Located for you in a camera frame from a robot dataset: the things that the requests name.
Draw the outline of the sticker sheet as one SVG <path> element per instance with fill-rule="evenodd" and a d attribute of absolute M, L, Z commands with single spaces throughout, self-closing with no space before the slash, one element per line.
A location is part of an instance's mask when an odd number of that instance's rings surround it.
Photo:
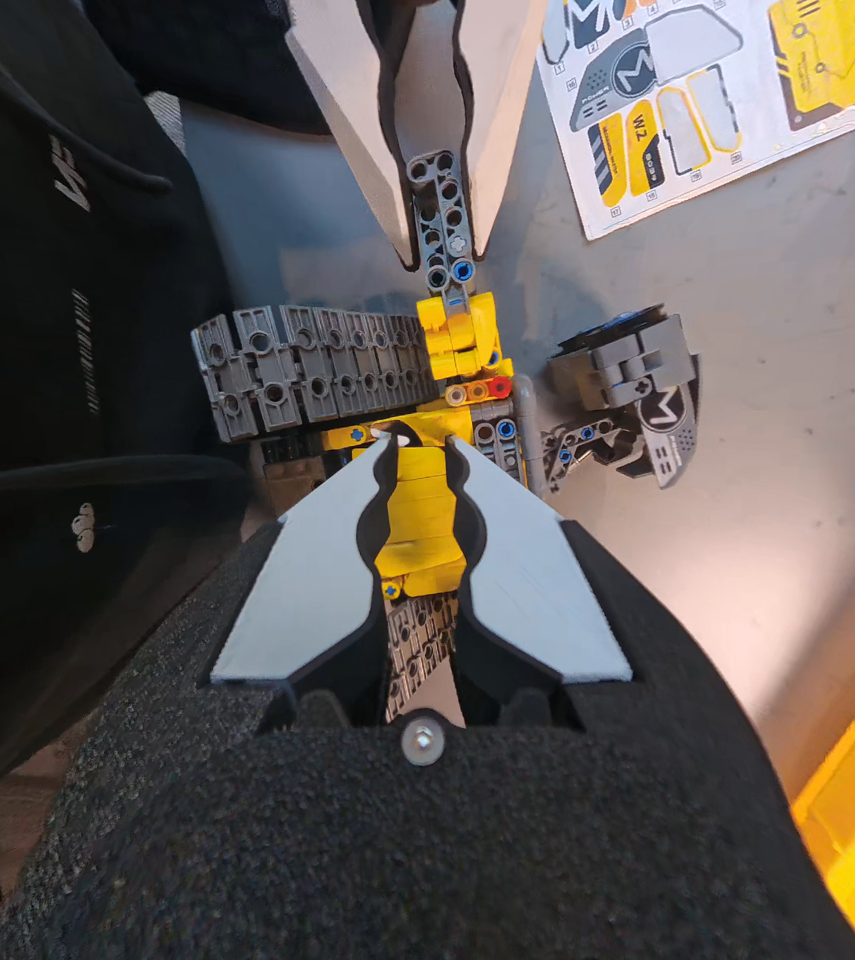
<path fill-rule="evenodd" d="M 538 66 L 594 240 L 855 129 L 855 1 L 549 2 Z"/>

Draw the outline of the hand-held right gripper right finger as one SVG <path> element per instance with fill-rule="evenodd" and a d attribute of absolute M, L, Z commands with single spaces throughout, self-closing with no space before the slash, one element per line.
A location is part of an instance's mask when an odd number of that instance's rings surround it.
<path fill-rule="evenodd" d="M 551 723 L 568 686 L 631 682 L 561 515 L 457 436 L 445 441 L 453 534 L 466 560 L 452 672 L 467 724 L 527 709 Z"/>

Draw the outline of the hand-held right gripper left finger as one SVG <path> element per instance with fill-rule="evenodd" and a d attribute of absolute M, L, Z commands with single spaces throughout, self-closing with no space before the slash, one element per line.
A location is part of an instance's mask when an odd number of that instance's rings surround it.
<path fill-rule="evenodd" d="M 352 724 L 385 724 L 388 624 L 375 560 L 390 533 L 398 461 L 387 434 L 280 518 L 212 685 L 273 687 L 292 707 L 325 690 Z"/>

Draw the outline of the grey brick power module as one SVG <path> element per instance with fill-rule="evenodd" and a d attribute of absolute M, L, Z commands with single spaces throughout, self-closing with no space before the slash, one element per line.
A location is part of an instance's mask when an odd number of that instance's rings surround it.
<path fill-rule="evenodd" d="M 546 369 L 554 392 L 583 413 L 543 433 L 550 492 L 592 459 L 668 489 L 694 459 L 700 358 L 662 304 L 621 314 L 560 342 Z"/>

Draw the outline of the yellow tracked brick vehicle model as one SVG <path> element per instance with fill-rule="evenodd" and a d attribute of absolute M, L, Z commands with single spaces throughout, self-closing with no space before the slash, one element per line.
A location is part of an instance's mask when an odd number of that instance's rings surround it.
<path fill-rule="evenodd" d="M 528 486 L 526 396 L 502 348 L 493 294 L 476 292 L 459 161 L 406 163 L 428 297 L 414 316 L 323 306 L 239 309 L 190 332 L 220 439 L 258 443 L 265 473 L 322 461 L 325 476 L 381 431 L 398 450 L 390 533 L 376 557 L 388 624 L 385 720 L 454 651 L 466 560 L 454 535 L 445 440 L 456 436 Z"/>

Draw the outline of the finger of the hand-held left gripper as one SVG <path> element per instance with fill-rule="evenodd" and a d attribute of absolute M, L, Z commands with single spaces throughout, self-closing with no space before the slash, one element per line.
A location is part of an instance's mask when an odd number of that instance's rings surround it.
<path fill-rule="evenodd" d="M 394 120 L 394 78 L 371 5 L 288 1 L 285 42 L 373 215 L 404 268 L 419 267 L 410 186 Z"/>
<path fill-rule="evenodd" d="M 465 109 L 460 167 L 475 259 L 485 256 L 504 198 L 548 5 L 457 5 L 453 66 Z"/>

